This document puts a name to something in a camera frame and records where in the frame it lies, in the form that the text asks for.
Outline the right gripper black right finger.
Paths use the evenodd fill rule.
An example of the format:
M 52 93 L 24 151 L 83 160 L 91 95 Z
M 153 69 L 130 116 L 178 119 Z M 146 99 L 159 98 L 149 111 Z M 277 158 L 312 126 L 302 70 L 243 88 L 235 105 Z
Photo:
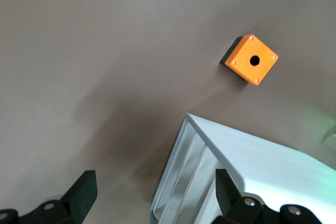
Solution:
M 216 198 L 222 215 L 212 223 L 313 223 L 321 221 L 300 205 L 283 205 L 279 211 L 270 209 L 254 197 L 243 197 L 226 169 L 215 173 Z

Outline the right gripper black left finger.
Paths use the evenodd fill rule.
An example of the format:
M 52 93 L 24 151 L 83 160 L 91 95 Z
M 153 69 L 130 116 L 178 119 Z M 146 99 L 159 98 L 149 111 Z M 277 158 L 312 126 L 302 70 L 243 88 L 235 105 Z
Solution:
M 98 195 L 95 170 L 87 170 L 60 200 L 49 200 L 20 216 L 15 209 L 1 210 L 1 223 L 83 223 Z

